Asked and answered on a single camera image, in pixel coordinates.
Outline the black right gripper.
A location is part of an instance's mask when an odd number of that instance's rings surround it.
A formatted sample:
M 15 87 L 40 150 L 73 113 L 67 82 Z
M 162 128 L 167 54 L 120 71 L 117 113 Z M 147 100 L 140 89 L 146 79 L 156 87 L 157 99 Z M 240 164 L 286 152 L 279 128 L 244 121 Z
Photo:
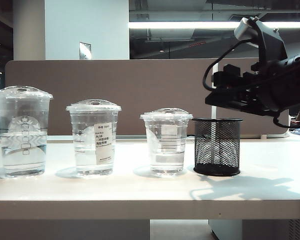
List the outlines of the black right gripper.
M 251 66 L 255 72 L 245 72 L 241 68 L 226 64 L 223 71 L 213 74 L 216 88 L 235 88 L 253 84 L 249 90 L 211 92 L 205 103 L 225 109 L 253 115 L 272 115 L 300 104 L 300 57 L 295 56 L 281 61 L 271 61 L 262 66 L 256 62 Z

